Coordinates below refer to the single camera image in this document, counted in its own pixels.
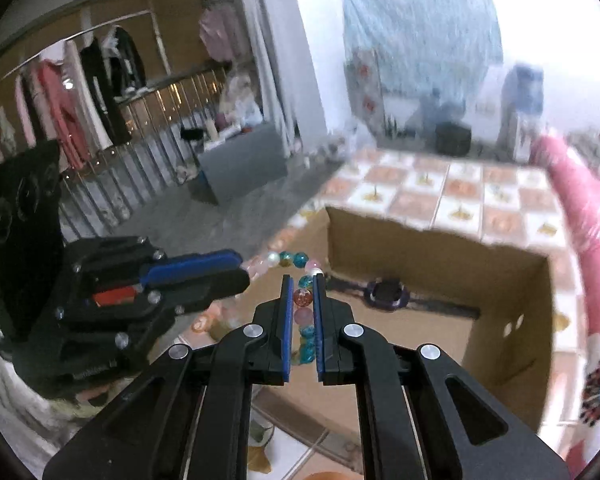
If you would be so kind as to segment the person's left hand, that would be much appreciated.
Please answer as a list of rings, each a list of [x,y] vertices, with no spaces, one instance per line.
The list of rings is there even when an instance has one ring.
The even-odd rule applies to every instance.
[[[52,399],[50,402],[57,405],[71,406],[71,408],[88,408],[89,406],[91,408],[101,408],[109,402],[111,388],[111,384],[88,388],[78,393]]]

